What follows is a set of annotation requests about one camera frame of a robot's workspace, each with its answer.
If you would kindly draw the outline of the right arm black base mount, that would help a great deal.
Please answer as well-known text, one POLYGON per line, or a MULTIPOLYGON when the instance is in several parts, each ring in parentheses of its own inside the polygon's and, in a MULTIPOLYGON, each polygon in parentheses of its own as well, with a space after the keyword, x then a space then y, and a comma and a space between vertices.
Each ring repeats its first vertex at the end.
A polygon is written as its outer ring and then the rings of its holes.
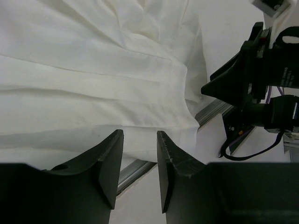
POLYGON ((242 111, 241 107, 230 106, 222 113, 226 140, 220 148, 220 158, 224 157, 223 147, 227 146, 227 154, 232 155, 255 128, 243 121, 242 111))

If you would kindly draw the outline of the white pleated skirt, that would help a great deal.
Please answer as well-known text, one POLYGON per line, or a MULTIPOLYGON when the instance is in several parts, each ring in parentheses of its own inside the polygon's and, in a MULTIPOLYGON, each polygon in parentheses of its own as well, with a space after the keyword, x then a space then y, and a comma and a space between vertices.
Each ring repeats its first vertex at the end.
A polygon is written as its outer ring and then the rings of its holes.
POLYGON ((124 131, 190 143, 206 83, 197 0, 3 0, 0 160, 58 164, 124 131))

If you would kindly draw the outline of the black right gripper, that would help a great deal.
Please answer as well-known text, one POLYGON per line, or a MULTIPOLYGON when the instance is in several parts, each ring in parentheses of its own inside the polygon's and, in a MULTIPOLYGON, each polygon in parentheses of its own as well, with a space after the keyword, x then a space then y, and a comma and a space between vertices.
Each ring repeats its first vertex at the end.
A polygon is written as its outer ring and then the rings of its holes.
MULTIPOLYGON (((242 120, 251 126, 260 126, 267 131, 297 131, 299 129, 299 98, 281 95, 262 104, 269 87, 299 87, 299 44, 287 43, 285 37, 298 37, 297 26, 288 27, 278 34, 270 45, 271 28, 263 29, 259 22, 252 28, 250 40, 254 42, 254 56, 249 68, 252 84, 252 100, 242 110, 242 120)), ((201 88, 201 93, 225 103, 240 107, 245 96, 245 63, 248 43, 210 76, 210 82, 201 88)))

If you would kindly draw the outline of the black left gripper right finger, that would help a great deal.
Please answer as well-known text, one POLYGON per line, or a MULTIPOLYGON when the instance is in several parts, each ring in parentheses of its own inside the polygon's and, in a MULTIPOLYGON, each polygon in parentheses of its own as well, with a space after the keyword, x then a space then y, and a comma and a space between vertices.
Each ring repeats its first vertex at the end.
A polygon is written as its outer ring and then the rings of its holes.
POLYGON ((297 163, 204 164, 170 138, 157 160, 162 212, 169 224, 296 224, 297 163))

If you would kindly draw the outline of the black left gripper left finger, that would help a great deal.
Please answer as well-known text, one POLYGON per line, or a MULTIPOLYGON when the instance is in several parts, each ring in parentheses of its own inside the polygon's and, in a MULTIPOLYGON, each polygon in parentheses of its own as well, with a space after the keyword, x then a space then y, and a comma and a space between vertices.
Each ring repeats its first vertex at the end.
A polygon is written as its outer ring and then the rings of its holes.
POLYGON ((51 170, 24 163, 2 163, 1 223, 109 223, 122 152, 123 131, 116 130, 98 145, 51 170))

